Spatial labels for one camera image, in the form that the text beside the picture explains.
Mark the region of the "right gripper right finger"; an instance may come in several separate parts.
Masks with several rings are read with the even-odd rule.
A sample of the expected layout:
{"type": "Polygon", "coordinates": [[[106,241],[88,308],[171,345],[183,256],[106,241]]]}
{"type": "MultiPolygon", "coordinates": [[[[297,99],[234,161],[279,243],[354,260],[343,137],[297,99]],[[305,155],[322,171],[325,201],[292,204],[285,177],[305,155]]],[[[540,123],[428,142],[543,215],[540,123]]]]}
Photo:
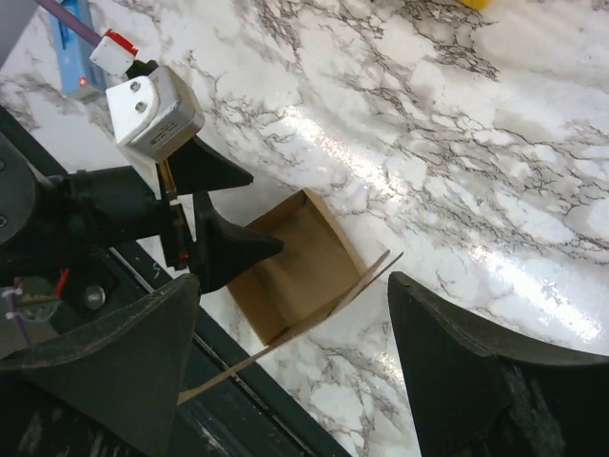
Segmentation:
{"type": "Polygon", "coordinates": [[[387,298],[422,455],[607,455],[607,357],[504,328],[402,272],[387,298]]]}

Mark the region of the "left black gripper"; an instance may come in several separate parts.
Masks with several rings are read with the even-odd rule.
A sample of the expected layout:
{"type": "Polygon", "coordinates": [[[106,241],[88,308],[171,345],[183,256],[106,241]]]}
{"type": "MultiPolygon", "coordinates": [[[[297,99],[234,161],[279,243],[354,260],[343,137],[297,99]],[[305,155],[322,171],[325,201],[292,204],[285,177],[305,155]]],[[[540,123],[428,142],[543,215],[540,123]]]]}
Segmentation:
{"type": "Polygon", "coordinates": [[[280,239],[228,222],[210,200],[208,191],[250,185],[254,180],[250,172],[198,136],[180,146],[168,165],[177,193],[194,193],[194,244],[183,207],[156,198],[131,167],[81,170],[62,178],[71,232],[103,248],[159,236],[169,267],[185,269],[192,259],[192,273],[199,278],[202,293],[223,288],[283,250],[280,239]]]}

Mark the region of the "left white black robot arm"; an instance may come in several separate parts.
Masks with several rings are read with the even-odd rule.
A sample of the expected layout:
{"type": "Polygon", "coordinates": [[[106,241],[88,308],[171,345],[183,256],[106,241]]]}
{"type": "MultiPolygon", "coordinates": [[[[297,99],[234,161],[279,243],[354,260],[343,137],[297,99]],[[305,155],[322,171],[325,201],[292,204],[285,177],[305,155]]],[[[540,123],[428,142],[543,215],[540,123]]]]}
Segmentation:
{"type": "Polygon", "coordinates": [[[281,240],[228,222],[213,190],[252,175],[198,137],[153,169],[161,194],[131,166],[43,174],[47,151],[1,111],[1,281],[72,268],[97,248],[157,236],[167,266],[198,276],[202,292],[226,286],[280,253],[281,240]]]}

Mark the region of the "small blue flat box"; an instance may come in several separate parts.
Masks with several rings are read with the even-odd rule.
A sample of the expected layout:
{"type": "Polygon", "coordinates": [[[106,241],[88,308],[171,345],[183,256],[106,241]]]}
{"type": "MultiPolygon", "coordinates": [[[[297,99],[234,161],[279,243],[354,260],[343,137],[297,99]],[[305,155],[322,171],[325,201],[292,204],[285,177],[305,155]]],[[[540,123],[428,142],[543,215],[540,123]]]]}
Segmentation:
{"type": "Polygon", "coordinates": [[[106,79],[89,57],[93,45],[79,31],[95,31],[88,1],[41,1],[48,11],[62,92],[73,100],[92,102],[104,95],[106,79]]]}

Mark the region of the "yellow plastic shopping basket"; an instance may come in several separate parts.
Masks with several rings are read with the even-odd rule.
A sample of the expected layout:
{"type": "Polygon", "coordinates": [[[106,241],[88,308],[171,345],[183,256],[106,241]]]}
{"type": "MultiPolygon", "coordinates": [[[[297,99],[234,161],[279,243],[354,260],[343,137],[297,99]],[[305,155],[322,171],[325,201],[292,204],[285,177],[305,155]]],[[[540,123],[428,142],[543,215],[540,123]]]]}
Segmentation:
{"type": "Polygon", "coordinates": [[[472,10],[483,10],[492,3],[492,0],[459,0],[459,2],[472,10]]]}

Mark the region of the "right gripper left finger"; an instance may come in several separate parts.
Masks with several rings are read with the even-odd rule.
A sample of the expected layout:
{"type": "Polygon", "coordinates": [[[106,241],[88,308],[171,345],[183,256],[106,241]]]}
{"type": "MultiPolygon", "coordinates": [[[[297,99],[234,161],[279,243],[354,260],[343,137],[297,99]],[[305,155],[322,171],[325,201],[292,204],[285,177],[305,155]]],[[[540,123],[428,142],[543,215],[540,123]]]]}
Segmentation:
{"type": "Polygon", "coordinates": [[[165,455],[198,309],[183,275],[3,358],[2,455],[165,455]]]}

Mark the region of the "brown cardboard box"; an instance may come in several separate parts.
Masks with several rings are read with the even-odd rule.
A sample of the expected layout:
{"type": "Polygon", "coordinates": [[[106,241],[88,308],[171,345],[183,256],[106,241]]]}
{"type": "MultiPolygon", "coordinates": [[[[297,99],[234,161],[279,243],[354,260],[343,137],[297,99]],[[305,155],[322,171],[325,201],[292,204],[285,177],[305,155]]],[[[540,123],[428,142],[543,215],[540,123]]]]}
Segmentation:
{"type": "Polygon", "coordinates": [[[181,392],[180,404],[337,314],[397,261],[385,251],[366,266],[322,197],[310,189],[291,195],[249,226],[284,244],[280,253],[227,285],[264,347],[181,392]]]}

